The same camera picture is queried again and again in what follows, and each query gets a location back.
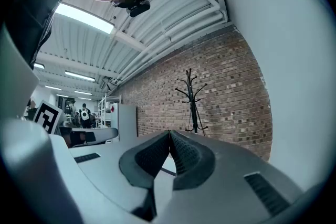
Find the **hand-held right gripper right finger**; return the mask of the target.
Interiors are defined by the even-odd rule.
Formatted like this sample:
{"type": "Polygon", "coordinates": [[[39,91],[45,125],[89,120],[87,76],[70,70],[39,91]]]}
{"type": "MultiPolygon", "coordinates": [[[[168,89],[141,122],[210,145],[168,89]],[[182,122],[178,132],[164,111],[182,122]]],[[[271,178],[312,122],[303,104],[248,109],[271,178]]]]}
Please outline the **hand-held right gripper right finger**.
{"type": "Polygon", "coordinates": [[[249,150],[170,132],[176,177],[160,223],[283,223],[301,189],[249,150]]]}

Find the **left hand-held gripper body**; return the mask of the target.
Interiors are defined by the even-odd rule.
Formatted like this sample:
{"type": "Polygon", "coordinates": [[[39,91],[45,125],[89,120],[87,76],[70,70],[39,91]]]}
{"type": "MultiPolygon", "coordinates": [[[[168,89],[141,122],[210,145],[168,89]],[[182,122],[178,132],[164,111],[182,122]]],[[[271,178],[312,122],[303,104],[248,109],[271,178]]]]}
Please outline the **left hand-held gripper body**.
{"type": "Polygon", "coordinates": [[[34,115],[33,122],[41,125],[48,134],[56,134],[62,114],[62,109],[42,100],[34,115]]]}

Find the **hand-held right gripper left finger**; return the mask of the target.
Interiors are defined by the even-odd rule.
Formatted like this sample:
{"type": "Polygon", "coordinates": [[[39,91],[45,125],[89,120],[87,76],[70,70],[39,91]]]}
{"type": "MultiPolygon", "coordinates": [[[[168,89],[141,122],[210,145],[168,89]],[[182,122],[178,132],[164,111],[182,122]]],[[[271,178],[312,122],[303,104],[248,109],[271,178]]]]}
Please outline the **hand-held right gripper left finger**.
{"type": "Polygon", "coordinates": [[[155,219],[171,199],[169,131],[74,147],[70,153],[97,189],[126,212],[155,219]]]}

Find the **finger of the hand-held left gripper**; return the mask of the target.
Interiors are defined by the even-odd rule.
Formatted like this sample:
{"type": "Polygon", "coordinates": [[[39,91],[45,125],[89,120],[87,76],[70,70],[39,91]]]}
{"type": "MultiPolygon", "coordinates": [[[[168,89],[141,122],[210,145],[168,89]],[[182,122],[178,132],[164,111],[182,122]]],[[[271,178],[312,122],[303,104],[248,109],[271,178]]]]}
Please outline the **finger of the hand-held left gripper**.
{"type": "Polygon", "coordinates": [[[118,137],[118,130],[111,127],[102,129],[72,129],[70,132],[70,147],[102,144],[116,137],[118,137]]]}

